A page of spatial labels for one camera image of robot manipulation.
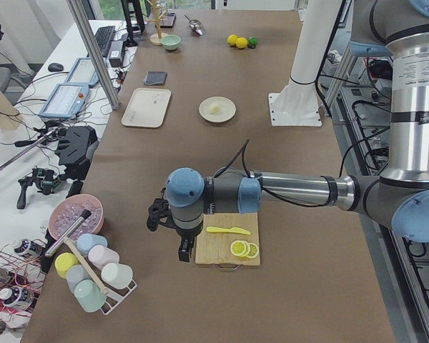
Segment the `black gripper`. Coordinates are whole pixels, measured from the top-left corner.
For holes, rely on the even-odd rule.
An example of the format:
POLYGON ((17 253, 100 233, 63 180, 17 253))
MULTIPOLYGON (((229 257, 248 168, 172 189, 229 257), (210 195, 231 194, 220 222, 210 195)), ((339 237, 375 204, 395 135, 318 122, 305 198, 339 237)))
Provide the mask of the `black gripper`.
POLYGON ((191 209, 189 212, 193 213, 193 219, 178 218, 177 215, 182 214, 182 208, 172 209, 169 201, 164 198, 164 194, 165 188, 148 208, 147 228, 151 232, 155 232, 159 225, 174 229, 181 237, 178 258, 181 262, 189 262, 195 238, 202 231, 203 214, 191 209))

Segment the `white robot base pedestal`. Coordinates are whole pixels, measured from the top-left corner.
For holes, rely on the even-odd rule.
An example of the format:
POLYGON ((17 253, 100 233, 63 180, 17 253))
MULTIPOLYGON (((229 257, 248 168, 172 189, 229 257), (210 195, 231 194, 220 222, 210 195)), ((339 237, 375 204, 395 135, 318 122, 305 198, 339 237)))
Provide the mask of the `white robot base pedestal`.
POLYGON ((317 77, 332 32, 337 28, 341 0, 309 1, 287 86, 269 94, 273 126, 321 126, 317 77))

